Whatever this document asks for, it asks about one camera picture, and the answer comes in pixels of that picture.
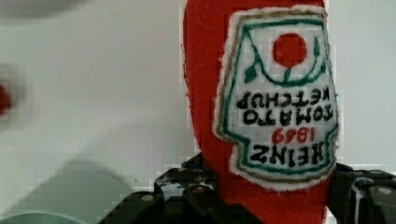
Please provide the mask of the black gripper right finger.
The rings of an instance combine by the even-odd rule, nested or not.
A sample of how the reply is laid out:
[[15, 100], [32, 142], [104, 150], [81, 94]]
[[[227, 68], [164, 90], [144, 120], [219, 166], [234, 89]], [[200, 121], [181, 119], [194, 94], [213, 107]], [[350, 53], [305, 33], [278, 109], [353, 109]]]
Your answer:
[[337, 163], [327, 207], [337, 224], [396, 224], [395, 175]]

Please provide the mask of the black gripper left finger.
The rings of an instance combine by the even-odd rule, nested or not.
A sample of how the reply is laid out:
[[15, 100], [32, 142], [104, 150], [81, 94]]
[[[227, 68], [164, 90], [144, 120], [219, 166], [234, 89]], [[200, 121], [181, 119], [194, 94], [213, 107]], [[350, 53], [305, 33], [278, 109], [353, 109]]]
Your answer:
[[214, 172], [198, 154], [128, 195], [98, 224], [262, 224], [244, 206], [227, 204]]

